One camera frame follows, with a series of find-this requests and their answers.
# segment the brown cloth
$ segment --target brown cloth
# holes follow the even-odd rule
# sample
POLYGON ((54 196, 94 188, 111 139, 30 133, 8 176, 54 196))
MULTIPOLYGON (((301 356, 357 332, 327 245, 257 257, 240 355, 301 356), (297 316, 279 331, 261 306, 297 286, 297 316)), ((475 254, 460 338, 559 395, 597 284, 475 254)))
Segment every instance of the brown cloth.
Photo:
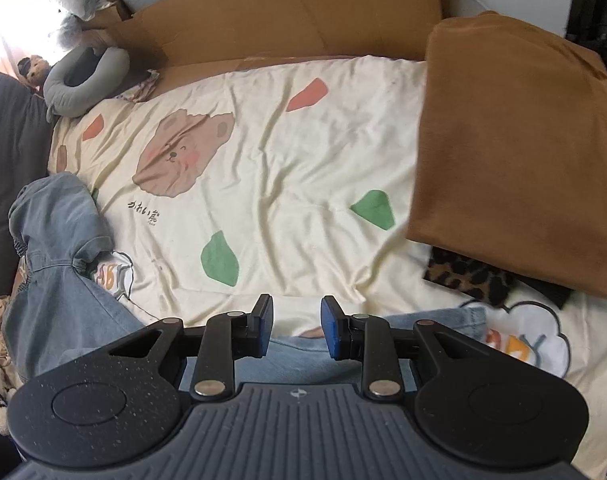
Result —
POLYGON ((408 238, 607 298, 607 71, 494 12, 437 25, 408 238))

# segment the green patch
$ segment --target green patch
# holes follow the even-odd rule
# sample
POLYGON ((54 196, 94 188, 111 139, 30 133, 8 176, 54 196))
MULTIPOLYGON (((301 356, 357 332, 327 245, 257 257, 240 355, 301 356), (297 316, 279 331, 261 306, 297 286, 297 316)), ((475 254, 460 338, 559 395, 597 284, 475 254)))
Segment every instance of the green patch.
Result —
POLYGON ((235 286, 238 280, 238 260, 223 236, 216 232, 201 251, 201 264, 209 278, 235 286))
POLYGON ((388 195, 380 189, 371 189, 350 209, 364 220, 387 231, 394 225, 394 215, 388 195))

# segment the bed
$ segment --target bed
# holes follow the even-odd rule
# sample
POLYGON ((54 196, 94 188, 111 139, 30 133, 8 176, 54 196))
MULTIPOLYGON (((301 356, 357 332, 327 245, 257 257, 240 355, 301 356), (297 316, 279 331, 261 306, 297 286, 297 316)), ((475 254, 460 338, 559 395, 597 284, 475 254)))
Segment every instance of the bed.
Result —
MULTIPOLYGON (((93 279, 144 323, 195 326, 269 292, 275 335, 317 328, 325 294, 378 316, 469 304, 422 279, 430 247, 405 239, 425 78, 421 62, 318 60, 59 121, 49 170, 77 174, 115 241, 93 279)), ((574 463, 604 478, 607 300, 560 310, 521 285, 487 323, 488 342, 581 391, 574 463)))

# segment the white cloud print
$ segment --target white cloud print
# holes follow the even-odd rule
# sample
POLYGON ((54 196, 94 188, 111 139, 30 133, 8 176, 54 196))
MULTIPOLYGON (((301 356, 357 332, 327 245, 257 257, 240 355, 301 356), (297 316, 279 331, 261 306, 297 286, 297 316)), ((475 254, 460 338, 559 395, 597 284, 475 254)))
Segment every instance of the white cloud print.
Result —
MULTIPOLYGON (((465 305, 478 303, 471 301, 465 305)), ((570 344, 550 307, 520 301, 503 308, 486 307, 486 343, 557 377, 570 367, 570 344)))

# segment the bear print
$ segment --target bear print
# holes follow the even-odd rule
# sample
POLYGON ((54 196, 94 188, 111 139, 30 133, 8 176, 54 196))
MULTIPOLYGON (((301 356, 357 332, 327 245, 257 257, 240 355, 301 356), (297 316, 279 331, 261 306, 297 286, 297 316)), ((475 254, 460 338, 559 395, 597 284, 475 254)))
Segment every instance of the bear print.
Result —
POLYGON ((158 124, 139 157, 132 181, 156 196, 174 198, 188 191, 220 146, 228 142, 234 116, 190 115, 185 108, 158 124))

